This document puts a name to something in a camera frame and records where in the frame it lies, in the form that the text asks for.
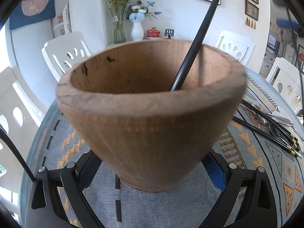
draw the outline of black mount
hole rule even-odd
[[[227,187],[199,228],[223,228],[235,204],[241,187],[247,187],[237,215],[229,228],[277,227],[277,211],[269,178],[263,167],[245,170],[228,164],[213,150],[213,157],[225,174]],[[71,228],[57,187],[63,187],[81,228],[105,228],[95,215],[82,191],[90,186],[102,161],[92,152],[83,154],[76,163],[63,169],[39,169],[33,183],[26,210],[25,226],[31,228]]]

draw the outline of table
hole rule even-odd
[[[276,90],[253,71],[246,71],[248,82],[244,99],[250,99],[270,112],[277,106],[282,107],[297,130],[304,134],[296,115]],[[235,116],[259,126],[253,113],[243,106],[239,106]],[[37,133],[28,164],[34,173],[42,165],[48,169],[62,168],[68,162],[76,162],[89,149],[54,103]],[[263,166],[266,169],[275,196],[278,227],[281,227],[303,197],[304,159],[292,157],[274,143],[233,121],[229,122],[213,150],[227,162],[238,164],[241,168],[255,170]],[[31,186],[26,179],[24,177],[22,183],[22,218]],[[245,188],[240,189],[226,225],[234,222],[245,191]],[[173,190],[151,194],[128,187],[104,163],[91,186],[83,191],[105,227],[134,227],[134,224],[137,227],[198,227],[221,192],[221,187],[202,164]],[[62,189],[60,197],[70,222],[76,225]]]

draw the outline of chair backrest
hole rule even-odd
[[[81,32],[72,32],[48,41],[42,54],[52,74],[59,82],[61,76],[91,55]]]
[[[37,96],[30,89],[25,79],[23,78],[20,69],[15,66],[12,68],[12,70],[17,79],[16,86],[24,96],[26,102],[33,110],[35,116],[39,119],[40,122],[42,122],[43,118],[48,112],[48,108],[37,98]]]
[[[15,91],[17,78],[8,67],[0,73],[0,123],[26,160],[38,126]],[[0,177],[0,186],[20,194],[23,168],[9,148],[0,140],[0,163],[6,174]]]
[[[266,81],[268,81],[278,91],[296,114],[302,110],[299,70],[289,61],[285,58],[277,57]]]
[[[254,43],[247,37],[222,31],[215,47],[233,56],[245,66],[253,52]]]

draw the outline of wooden bowl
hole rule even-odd
[[[206,45],[182,90],[168,92],[190,45],[178,40],[118,45],[74,66],[58,84],[60,110],[133,188],[162,192],[182,183],[245,92],[243,66]]]

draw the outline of glass vase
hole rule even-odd
[[[126,36],[124,33],[124,18],[125,18],[125,6],[112,6],[110,8],[113,26],[114,26],[114,44],[124,43],[126,41]]]

